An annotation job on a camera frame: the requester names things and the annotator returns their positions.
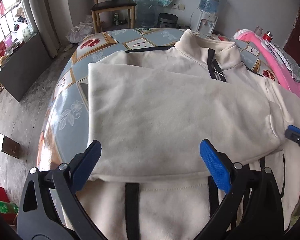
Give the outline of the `cream zip-up jacket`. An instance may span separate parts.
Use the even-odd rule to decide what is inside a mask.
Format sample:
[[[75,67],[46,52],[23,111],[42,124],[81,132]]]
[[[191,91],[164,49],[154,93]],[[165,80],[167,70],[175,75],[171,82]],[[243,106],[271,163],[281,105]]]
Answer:
[[[89,139],[101,157],[77,197],[108,239],[194,239],[225,193],[199,154],[272,170],[287,231],[300,195],[300,89],[250,71],[235,42],[186,30],[168,50],[115,52],[88,66]]]

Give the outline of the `patterned blue bed sheet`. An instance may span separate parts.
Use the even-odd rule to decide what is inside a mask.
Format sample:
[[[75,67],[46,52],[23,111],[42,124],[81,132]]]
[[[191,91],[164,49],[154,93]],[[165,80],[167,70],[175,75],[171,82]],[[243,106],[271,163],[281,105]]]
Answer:
[[[184,31],[174,30],[172,35],[180,40]],[[247,43],[232,38],[216,35],[196,35],[212,40],[235,42],[243,64],[249,67],[257,61],[264,61],[260,54],[252,55],[246,51]],[[160,48],[148,37],[137,40],[137,49],[128,50],[122,44],[105,46],[106,40],[114,35],[100,34],[90,39],[92,48],[84,47],[83,59],[70,60],[56,85],[51,105],[47,112],[45,128],[42,133],[38,165],[41,170],[47,170],[62,161],[70,161],[77,153],[83,152],[91,143],[89,139],[89,97],[88,97],[88,66],[97,63],[105,57],[118,52],[143,52],[149,50],[168,50]]]

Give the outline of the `pink floral blanket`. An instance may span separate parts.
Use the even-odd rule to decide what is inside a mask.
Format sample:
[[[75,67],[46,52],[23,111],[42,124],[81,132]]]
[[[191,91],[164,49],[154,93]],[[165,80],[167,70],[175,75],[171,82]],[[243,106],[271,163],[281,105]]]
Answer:
[[[237,31],[234,34],[234,39],[253,42],[257,50],[266,59],[279,84],[300,98],[300,82],[293,79],[293,71],[290,71],[287,67],[288,62],[283,59],[283,54],[274,45],[248,29]]]

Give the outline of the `brown cardboard box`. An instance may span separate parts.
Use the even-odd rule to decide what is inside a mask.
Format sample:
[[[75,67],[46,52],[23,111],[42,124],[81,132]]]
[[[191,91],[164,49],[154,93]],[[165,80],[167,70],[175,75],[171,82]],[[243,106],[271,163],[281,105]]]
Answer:
[[[18,142],[0,133],[1,152],[18,159],[19,149],[20,149],[20,144]]]

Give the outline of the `green plastic bottle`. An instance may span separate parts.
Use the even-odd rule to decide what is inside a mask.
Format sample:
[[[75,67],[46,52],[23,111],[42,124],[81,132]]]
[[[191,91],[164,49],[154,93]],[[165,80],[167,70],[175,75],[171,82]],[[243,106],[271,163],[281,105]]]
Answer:
[[[19,207],[12,202],[0,201],[0,213],[2,214],[17,214]]]

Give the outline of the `red paper bag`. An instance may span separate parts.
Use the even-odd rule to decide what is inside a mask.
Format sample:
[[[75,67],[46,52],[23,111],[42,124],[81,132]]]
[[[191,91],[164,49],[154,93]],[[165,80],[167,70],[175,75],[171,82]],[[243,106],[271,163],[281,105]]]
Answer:
[[[2,187],[0,187],[0,201],[7,202],[7,203],[10,202],[10,200],[5,192],[5,189]],[[2,214],[1,216],[8,224],[13,224],[12,215]]]

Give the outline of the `red thermos bottle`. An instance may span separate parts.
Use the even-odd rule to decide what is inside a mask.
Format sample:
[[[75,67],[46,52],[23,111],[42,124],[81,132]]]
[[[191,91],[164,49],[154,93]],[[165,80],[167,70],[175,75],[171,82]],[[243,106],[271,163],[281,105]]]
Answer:
[[[266,31],[263,36],[262,39],[268,42],[271,42],[273,39],[273,34],[270,31]]]

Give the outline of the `dark grey low cabinet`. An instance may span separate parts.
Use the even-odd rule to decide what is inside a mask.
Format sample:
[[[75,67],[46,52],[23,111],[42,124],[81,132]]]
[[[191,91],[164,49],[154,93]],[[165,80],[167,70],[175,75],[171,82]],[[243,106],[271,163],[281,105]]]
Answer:
[[[51,62],[41,36],[35,33],[4,62],[0,83],[19,102]]]

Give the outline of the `white plastic bag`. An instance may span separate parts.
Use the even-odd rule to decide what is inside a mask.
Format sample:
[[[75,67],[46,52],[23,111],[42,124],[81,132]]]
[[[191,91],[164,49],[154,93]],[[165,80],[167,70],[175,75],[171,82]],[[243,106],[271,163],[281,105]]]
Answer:
[[[87,15],[84,22],[71,28],[66,34],[66,39],[70,43],[81,43],[84,38],[94,33],[93,19],[91,15]]]

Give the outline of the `white water dispenser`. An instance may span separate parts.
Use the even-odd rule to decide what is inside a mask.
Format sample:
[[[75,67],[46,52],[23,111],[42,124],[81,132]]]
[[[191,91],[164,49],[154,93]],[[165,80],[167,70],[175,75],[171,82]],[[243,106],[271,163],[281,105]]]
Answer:
[[[192,30],[201,34],[212,34],[218,21],[218,16],[205,12],[201,9],[198,9],[198,11],[198,21]]]

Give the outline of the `green drink can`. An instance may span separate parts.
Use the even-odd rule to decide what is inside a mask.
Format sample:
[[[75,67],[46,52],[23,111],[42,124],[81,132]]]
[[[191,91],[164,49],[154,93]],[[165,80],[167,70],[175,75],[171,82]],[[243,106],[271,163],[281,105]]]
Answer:
[[[120,24],[120,20],[119,20],[119,15],[118,13],[114,14],[114,23],[115,25],[119,25]]]

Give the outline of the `black rice cooker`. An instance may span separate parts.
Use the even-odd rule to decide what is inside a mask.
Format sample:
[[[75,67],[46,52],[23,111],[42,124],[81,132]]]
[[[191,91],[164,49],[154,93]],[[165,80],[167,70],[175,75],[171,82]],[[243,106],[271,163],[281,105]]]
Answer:
[[[176,28],[178,22],[178,16],[168,13],[160,13],[158,16],[157,27],[159,28]]]

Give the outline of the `wooden chair black seat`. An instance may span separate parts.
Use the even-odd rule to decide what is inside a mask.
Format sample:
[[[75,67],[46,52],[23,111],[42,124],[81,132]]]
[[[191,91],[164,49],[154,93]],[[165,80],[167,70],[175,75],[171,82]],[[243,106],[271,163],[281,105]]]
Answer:
[[[137,3],[133,0],[110,0],[105,2],[99,2],[98,0],[94,0],[94,6],[90,9],[94,32],[99,33],[102,31],[100,13],[103,12],[113,12],[118,10],[128,11],[128,28],[133,29],[135,23],[135,8]]]

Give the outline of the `grey curtain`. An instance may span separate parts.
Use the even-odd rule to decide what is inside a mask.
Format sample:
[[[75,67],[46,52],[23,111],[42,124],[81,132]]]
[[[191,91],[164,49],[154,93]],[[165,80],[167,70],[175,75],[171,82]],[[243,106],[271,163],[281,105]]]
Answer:
[[[51,58],[58,55],[59,42],[48,15],[45,0],[22,0],[23,9],[33,31],[39,33]]]

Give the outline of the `empty water jug on floor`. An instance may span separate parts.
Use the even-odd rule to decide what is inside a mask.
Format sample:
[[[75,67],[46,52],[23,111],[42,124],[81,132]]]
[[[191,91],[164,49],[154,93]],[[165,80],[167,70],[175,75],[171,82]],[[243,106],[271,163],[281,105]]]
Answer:
[[[136,16],[138,26],[143,28],[152,28],[157,24],[157,1],[156,0],[138,0],[136,7]]]

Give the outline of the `wall power socket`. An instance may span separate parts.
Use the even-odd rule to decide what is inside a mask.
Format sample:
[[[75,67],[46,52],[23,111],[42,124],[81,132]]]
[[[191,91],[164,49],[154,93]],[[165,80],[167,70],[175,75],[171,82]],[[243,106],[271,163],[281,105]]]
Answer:
[[[184,4],[179,4],[179,3],[173,3],[172,8],[173,9],[178,9],[178,10],[185,10],[185,5]]]

